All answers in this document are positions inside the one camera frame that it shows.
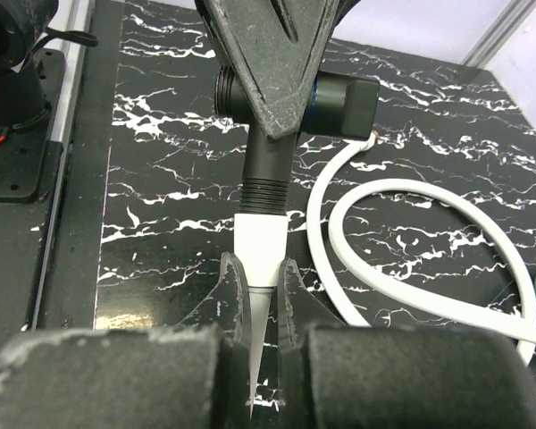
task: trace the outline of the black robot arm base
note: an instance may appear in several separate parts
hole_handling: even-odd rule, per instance
[[[34,70],[29,70],[29,80],[36,75],[39,88],[34,89],[34,95],[26,103],[13,94],[0,97],[0,114],[11,112],[15,119],[16,111],[24,110],[33,105],[34,113],[29,122],[0,123],[0,203],[29,203],[38,194],[38,187],[47,145],[54,125],[55,109],[62,88],[65,59],[63,54],[54,50],[42,50],[33,60]],[[9,85],[9,90],[16,87]]]

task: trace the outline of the white tube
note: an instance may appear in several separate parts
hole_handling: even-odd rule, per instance
[[[254,405],[260,363],[264,350],[264,337],[270,311],[273,288],[250,288],[250,310],[252,313],[252,344],[250,345],[250,413]]]
[[[234,216],[234,253],[244,266],[248,286],[278,285],[287,239],[287,216],[243,213]]]
[[[262,361],[268,312],[280,265],[286,257],[288,217],[269,214],[234,216],[234,253],[244,266],[250,288],[252,344],[250,350],[250,412]]]
[[[308,214],[306,215],[310,250],[314,256],[314,263],[320,274],[324,288],[346,321],[349,324],[358,325],[364,325],[366,321],[359,315],[357,309],[351,304],[345,291],[337,282],[335,274],[333,274],[329,266],[327,257],[325,258],[325,262],[322,261],[325,257],[325,249],[323,248],[319,222],[320,215],[315,211],[309,213],[309,210],[314,210],[315,205],[318,207],[321,206],[323,193],[330,179],[344,163],[361,150],[366,149],[365,147],[349,145],[326,165],[320,178],[314,185],[314,190],[308,203]],[[496,242],[497,248],[507,261],[516,279],[520,290],[523,319],[515,315],[506,315],[488,308],[474,306],[455,299],[445,298],[426,290],[421,290],[380,273],[363,261],[349,246],[345,238],[343,231],[345,215],[348,209],[359,199],[374,193],[393,190],[407,191],[439,199],[481,226]],[[339,260],[362,282],[408,306],[419,308],[422,311],[446,317],[459,323],[500,332],[506,336],[521,340],[518,343],[520,356],[526,364],[532,359],[534,344],[536,344],[536,296],[532,279],[512,241],[483,211],[473,204],[448,190],[421,181],[400,179],[372,181],[350,190],[339,200],[331,213],[329,232],[331,245],[338,255]],[[332,282],[329,281],[330,272],[333,274]]]

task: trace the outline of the black mount bracket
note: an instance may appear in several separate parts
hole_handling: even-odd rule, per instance
[[[59,51],[42,49],[29,67],[34,69],[29,71],[29,76],[34,72],[38,75],[46,108],[33,123],[0,127],[0,137],[4,137],[4,141],[0,142],[1,203],[29,203],[38,194],[47,144],[54,125],[53,113],[62,88],[65,59]],[[17,108],[14,105],[9,112]]]

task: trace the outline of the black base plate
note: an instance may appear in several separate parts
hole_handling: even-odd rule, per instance
[[[48,145],[36,201],[0,203],[0,349],[34,314],[62,151]]]
[[[54,112],[62,87],[65,59],[59,51],[42,50],[36,57],[46,101]],[[38,195],[54,121],[43,120],[30,131],[10,132],[0,145],[0,202],[27,203]]]

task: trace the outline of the black cable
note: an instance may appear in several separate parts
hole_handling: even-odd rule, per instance
[[[91,33],[85,31],[69,30],[69,31],[60,31],[57,29],[46,29],[46,35],[43,36],[37,43],[34,45],[32,52],[34,55],[42,49],[45,45],[50,43],[52,40],[60,38],[70,43],[77,43],[78,45],[86,47],[96,47],[99,45],[99,38],[94,36]]]

